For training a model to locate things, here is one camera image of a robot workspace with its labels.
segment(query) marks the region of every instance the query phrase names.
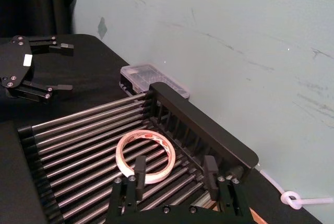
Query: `black curtain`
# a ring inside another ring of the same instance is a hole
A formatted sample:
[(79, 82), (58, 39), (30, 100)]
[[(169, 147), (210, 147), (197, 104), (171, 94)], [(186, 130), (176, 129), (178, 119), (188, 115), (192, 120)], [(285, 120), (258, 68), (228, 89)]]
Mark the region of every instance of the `black curtain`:
[(0, 0), (0, 37), (71, 33), (75, 0)]

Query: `white label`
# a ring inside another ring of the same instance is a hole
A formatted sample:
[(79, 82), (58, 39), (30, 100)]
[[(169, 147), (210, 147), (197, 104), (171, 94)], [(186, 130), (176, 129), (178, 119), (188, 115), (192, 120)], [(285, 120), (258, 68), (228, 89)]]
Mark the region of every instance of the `white label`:
[(25, 60), (23, 61), (23, 66), (31, 66), (31, 61), (32, 61), (32, 55), (26, 54)]

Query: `plastic container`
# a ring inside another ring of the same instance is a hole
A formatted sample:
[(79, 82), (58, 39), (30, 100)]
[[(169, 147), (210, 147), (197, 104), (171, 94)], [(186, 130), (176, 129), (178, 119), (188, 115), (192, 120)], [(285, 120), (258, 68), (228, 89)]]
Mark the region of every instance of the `plastic container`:
[(164, 82), (185, 99), (189, 98), (187, 90), (151, 64), (123, 66), (121, 68), (120, 86), (130, 93), (133, 93), (132, 91), (135, 93), (145, 92), (154, 82)]

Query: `light blue wall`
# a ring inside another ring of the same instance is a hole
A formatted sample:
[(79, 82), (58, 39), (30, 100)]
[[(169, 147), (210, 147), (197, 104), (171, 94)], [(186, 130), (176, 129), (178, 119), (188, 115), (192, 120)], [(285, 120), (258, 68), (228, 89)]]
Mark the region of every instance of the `light blue wall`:
[(284, 189), (334, 196), (333, 0), (77, 0), (76, 33), (102, 17), (104, 43), (183, 83)]

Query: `white cable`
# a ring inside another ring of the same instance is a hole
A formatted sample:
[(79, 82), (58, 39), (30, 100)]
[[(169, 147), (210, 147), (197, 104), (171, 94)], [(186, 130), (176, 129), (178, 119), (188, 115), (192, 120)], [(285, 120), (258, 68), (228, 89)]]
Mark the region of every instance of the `white cable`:
[(276, 182), (272, 177), (270, 177), (264, 170), (260, 170), (260, 174), (262, 174), (276, 189), (282, 194), (281, 201), (290, 205), (293, 209), (301, 209), (303, 205), (307, 204), (329, 204), (334, 203), (333, 198), (315, 198), (315, 199), (301, 199), (298, 193), (294, 191), (284, 191), (284, 189)]
[(162, 170), (156, 173), (148, 173), (145, 176), (145, 184), (153, 184), (164, 180), (173, 170), (175, 164), (175, 150), (173, 145), (163, 135), (149, 130), (135, 130), (124, 135), (118, 142), (116, 147), (116, 163), (120, 171), (126, 176), (134, 175), (134, 170), (126, 164), (123, 156), (123, 148), (126, 144), (135, 141), (136, 139), (151, 139), (159, 143), (168, 155), (168, 164)]

